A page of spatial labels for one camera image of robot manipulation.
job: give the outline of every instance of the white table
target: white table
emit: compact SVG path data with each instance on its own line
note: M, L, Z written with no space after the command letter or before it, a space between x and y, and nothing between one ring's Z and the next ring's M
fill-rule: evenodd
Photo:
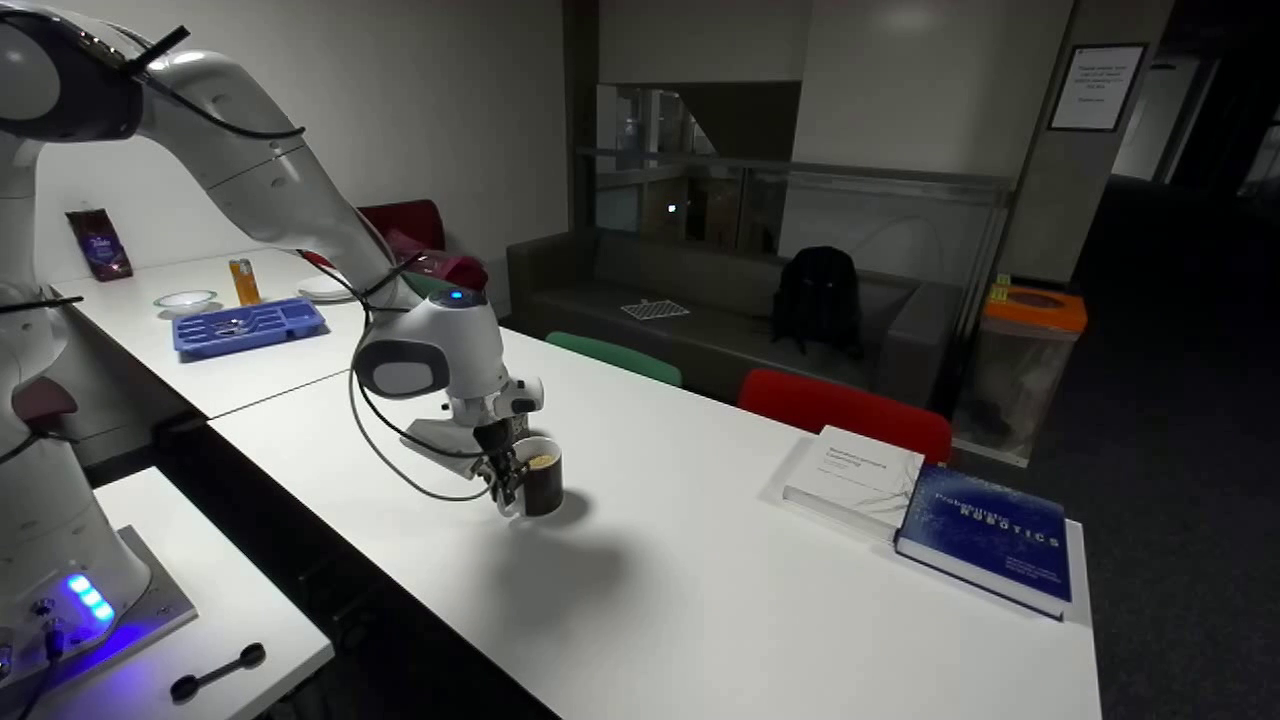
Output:
M418 498L358 437L340 375L214 429L562 717L1101 717L1089 621L765 506L806 432L515 333L510 369L550 390L542 426L588 499L577 524ZM432 488L474 488L378 440Z
M198 621L140 648L115 670L86 678L42 699L36 717L255 717L334 662L329 638L241 557L161 472L140 472L96 491L115 528L134 524L198 603ZM232 674L192 703L171 703L171 682L214 674L259 639L267 662Z
M318 277L287 252L251 252L247 261L264 301L298 297L302 284ZM140 270L134 281L115 284L63 277L56 287L63 297L86 297L80 311L204 416L230 416L345 373L365 323L362 306L320 306L329 337L185 365L171 351L171 327L161 320L156 301L214 287L226 306L238 306L230 257Z

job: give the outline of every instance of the floor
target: floor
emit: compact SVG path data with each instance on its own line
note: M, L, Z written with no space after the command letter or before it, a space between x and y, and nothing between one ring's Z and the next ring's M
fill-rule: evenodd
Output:
M1280 717L1280 224L1112 190L1027 472L1089 524L1108 720Z

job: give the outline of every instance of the framed picture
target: framed picture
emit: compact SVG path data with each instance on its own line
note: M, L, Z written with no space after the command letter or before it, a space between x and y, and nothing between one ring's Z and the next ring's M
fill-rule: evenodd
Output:
M1149 44L1081 44L1057 92L1057 132L1115 132Z

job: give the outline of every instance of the black backpack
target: black backpack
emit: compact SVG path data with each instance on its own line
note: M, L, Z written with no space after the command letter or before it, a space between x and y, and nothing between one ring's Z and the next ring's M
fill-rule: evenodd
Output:
M794 337L806 351L808 339L862 355L862 306L858 270L841 248L806 248L784 266L773 297L773 337Z

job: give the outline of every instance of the trash bin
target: trash bin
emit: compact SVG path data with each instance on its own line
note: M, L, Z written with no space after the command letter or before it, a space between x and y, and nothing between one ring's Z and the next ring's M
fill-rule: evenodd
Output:
M1081 297L995 284L952 420L956 450L1027 467L1084 323Z

